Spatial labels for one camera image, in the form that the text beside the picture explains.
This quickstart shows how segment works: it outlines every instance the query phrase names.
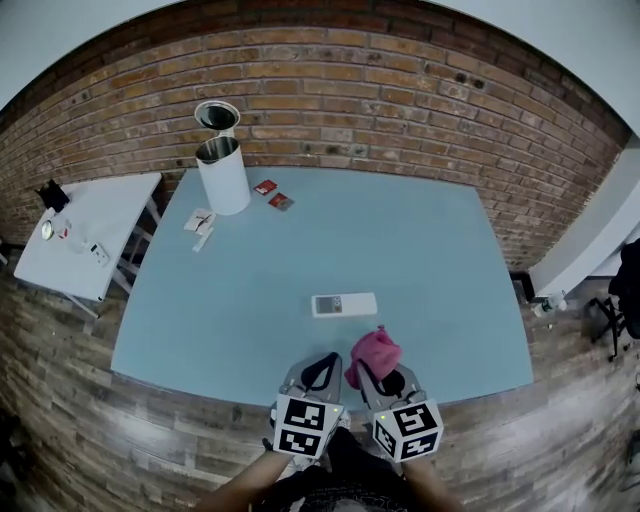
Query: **small white object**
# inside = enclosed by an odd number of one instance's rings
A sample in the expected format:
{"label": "small white object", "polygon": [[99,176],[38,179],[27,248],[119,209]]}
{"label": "small white object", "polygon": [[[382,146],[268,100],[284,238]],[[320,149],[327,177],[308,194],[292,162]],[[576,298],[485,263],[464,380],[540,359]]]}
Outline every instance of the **small white object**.
{"label": "small white object", "polygon": [[200,252],[200,249],[202,249],[205,242],[209,239],[211,233],[213,233],[213,226],[209,226],[209,229],[207,229],[207,231],[202,234],[200,240],[198,240],[198,243],[193,246],[193,252]]}
{"label": "small white object", "polygon": [[111,258],[99,243],[95,242],[89,249],[93,259],[101,266],[106,267]]}
{"label": "small white object", "polygon": [[51,226],[53,227],[53,232],[62,240],[67,239],[69,233],[71,233],[71,222],[62,213],[51,217]]}
{"label": "small white object", "polygon": [[211,224],[216,218],[216,214],[211,210],[205,208],[197,208],[189,217],[189,220],[184,225],[185,231],[193,231],[199,235],[203,235],[207,232]]}
{"label": "small white object", "polygon": [[377,312],[376,296],[371,292],[311,297],[311,313],[314,318],[365,316],[375,315]]}

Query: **white paper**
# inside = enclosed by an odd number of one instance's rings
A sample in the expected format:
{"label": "white paper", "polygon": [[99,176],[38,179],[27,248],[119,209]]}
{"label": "white paper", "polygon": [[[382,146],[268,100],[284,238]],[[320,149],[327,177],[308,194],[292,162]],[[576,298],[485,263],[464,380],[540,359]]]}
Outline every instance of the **white paper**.
{"label": "white paper", "polygon": [[207,229],[202,234],[202,236],[200,237],[200,240],[198,240],[198,243],[196,243],[196,245],[193,246],[193,252],[200,252],[200,249],[202,249],[206,241],[209,240],[211,233],[213,233],[213,226]]}
{"label": "white paper", "polygon": [[211,210],[204,208],[197,208],[189,217],[189,220],[184,225],[186,231],[194,231],[199,235],[203,235],[213,224],[216,218],[216,214]]}

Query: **bottle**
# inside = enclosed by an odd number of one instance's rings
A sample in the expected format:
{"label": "bottle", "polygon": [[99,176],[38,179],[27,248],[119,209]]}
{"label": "bottle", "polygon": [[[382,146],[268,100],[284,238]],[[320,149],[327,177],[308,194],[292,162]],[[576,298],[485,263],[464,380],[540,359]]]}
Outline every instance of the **bottle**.
{"label": "bottle", "polygon": [[562,293],[556,293],[554,295],[550,295],[546,297],[542,302],[537,304],[533,308],[533,313],[538,317],[543,317],[548,312],[553,311],[554,309],[559,309],[560,311],[564,311],[567,309],[567,301],[564,300],[565,296],[564,290]]}
{"label": "bottle", "polygon": [[73,252],[79,254],[83,253],[89,246],[87,238],[82,233],[82,230],[74,228],[71,221],[69,221],[69,219],[67,219],[63,214],[56,213],[51,218],[51,226],[53,227],[54,234],[61,240],[65,240]]}

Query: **brick wall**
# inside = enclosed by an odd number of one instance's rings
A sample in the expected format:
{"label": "brick wall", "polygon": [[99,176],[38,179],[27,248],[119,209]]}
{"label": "brick wall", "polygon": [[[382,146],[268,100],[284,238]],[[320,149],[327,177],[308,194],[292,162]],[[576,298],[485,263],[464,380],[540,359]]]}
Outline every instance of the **brick wall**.
{"label": "brick wall", "polygon": [[513,270],[560,237],[630,135],[555,62],[426,3],[184,2],[88,42],[2,111],[3,238],[26,241],[52,177],[163,171],[170,193],[210,137],[192,115],[210,98],[240,109],[247,166],[474,186]]}

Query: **white remote control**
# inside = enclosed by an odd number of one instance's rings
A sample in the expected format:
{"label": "white remote control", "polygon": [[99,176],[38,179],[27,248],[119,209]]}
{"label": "white remote control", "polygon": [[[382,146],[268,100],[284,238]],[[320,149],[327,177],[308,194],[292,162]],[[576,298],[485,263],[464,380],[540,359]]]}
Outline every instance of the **white remote control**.
{"label": "white remote control", "polygon": [[93,256],[93,259],[96,260],[96,262],[101,267],[106,267],[107,263],[109,263],[109,260],[111,259],[109,258],[109,255],[104,250],[104,248],[98,242],[94,243],[91,246],[91,248],[89,249],[89,252]]}
{"label": "white remote control", "polygon": [[314,318],[375,315],[377,312],[376,296],[371,292],[311,297],[311,313]]}

